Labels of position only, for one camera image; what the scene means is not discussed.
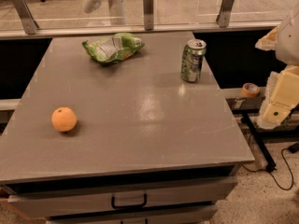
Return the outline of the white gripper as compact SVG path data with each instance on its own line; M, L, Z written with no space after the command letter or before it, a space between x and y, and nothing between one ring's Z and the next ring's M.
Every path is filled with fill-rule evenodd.
M267 80L257 124L262 129L271 130L280 126L299 105L299 4L279 27L260 38L255 48L276 50L278 60L292 64L280 73L271 72Z

